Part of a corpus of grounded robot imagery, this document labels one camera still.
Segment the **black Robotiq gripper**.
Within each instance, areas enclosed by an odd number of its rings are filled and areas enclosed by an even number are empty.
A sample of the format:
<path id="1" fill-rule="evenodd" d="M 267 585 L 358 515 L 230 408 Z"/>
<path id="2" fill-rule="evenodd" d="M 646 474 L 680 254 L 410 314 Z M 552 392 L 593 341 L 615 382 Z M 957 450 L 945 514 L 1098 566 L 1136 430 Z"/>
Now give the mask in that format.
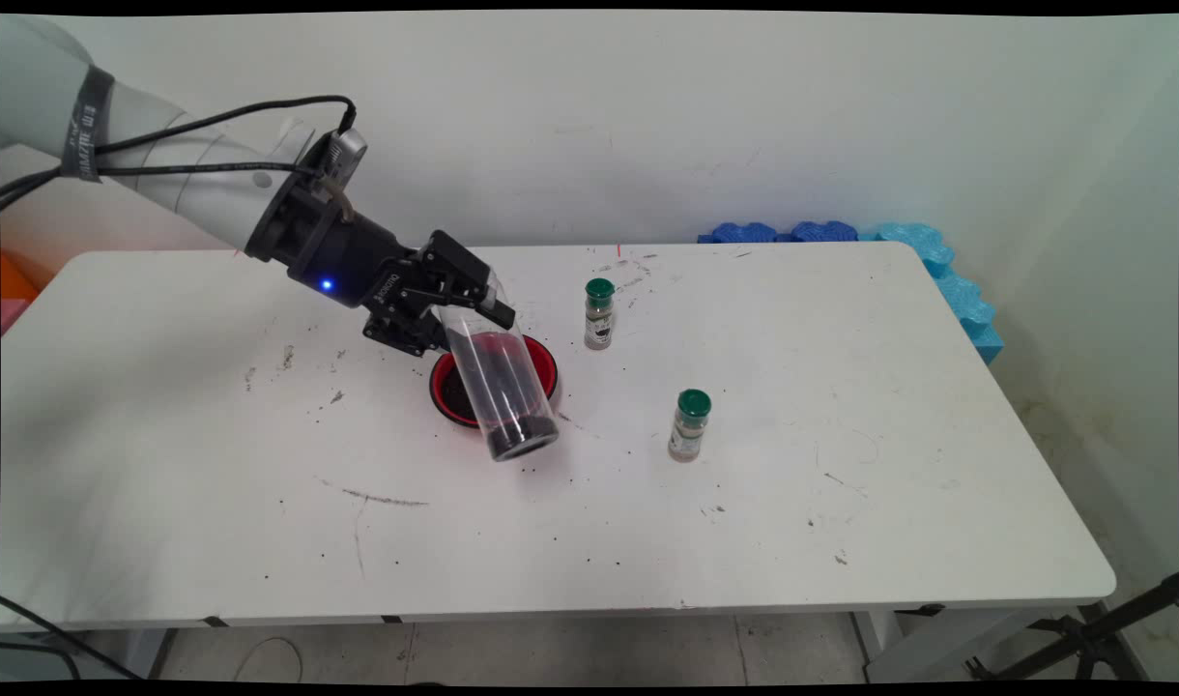
<path id="1" fill-rule="evenodd" d="M 414 357 L 449 349 L 432 306 L 469 309 L 502 330 L 516 319 L 490 265 L 452 235 L 435 230 L 424 247 L 409 249 L 342 201 L 317 193 L 307 177 L 279 188 L 245 255 L 284 265 L 289 280 L 334 303 L 373 309 L 361 334 Z"/>

